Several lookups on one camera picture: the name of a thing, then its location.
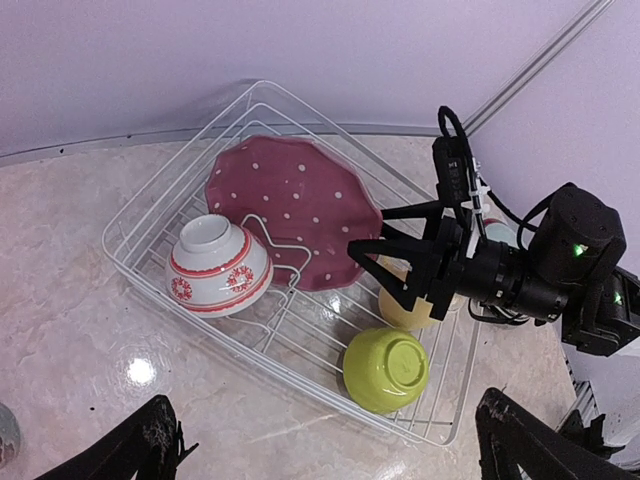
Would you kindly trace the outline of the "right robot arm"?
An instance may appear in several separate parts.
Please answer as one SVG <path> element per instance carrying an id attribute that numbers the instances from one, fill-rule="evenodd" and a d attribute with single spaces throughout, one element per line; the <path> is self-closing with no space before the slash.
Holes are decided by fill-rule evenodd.
<path id="1" fill-rule="evenodd" d="M 562 322 L 562 340 L 611 356 L 639 336 L 639 279 L 619 267 L 626 239 L 618 212 L 572 183 L 530 211 L 542 218 L 528 248 L 479 241 L 438 201 L 383 211 L 377 239 L 348 255 L 406 310 L 417 299 L 443 319 L 454 295 L 511 310 L 538 324 Z"/>

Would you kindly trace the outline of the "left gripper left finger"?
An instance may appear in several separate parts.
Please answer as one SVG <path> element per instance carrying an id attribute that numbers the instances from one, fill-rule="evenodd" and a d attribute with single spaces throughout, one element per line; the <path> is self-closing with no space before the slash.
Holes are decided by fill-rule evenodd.
<path id="1" fill-rule="evenodd" d="M 42 479 L 174 479 L 195 450 L 165 395 L 156 395 L 88 449 Z"/>

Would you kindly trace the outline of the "pink polka dot plate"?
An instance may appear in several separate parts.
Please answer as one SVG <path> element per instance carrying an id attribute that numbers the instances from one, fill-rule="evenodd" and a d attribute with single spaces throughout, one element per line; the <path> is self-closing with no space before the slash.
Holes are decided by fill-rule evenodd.
<path id="1" fill-rule="evenodd" d="M 376 239 L 382 215 L 360 176 L 307 139 L 252 136 L 220 153 L 204 188 L 208 209 L 244 224 L 276 264 L 274 283 L 348 287 L 363 274 L 350 241 Z"/>

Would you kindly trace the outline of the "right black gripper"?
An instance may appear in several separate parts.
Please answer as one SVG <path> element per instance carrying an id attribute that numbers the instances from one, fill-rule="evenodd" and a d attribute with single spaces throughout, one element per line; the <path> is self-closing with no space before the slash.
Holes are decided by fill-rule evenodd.
<path id="1" fill-rule="evenodd" d="M 468 297 L 486 305 L 505 299 L 505 244 L 480 240 L 467 253 L 471 236 L 452 217 L 442 217 L 439 200 L 381 211 L 381 239 L 353 240 L 348 255 L 405 310 L 419 299 L 432 305 L 431 316 L 444 318 L 453 296 Z M 424 219 L 420 238 L 388 224 L 390 220 Z M 411 267 L 404 279 L 375 260 L 384 256 L 405 260 Z"/>

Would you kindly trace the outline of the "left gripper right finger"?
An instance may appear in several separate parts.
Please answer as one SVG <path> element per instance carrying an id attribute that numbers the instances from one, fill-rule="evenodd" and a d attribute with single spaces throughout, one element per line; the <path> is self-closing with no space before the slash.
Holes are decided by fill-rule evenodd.
<path id="1" fill-rule="evenodd" d="M 491 387 L 475 412 L 483 479 L 634 479 L 636 476 L 562 437 Z"/>

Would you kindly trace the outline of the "teal green plate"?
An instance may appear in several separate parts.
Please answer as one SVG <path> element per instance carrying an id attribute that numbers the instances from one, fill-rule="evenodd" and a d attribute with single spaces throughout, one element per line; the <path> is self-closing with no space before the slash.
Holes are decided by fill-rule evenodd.
<path id="1" fill-rule="evenodd" d="M 517 248 L 516 232 L 499 219 L 487 218 L 484 220 L 487 238 L 496 242 L 503 242 Z"/>

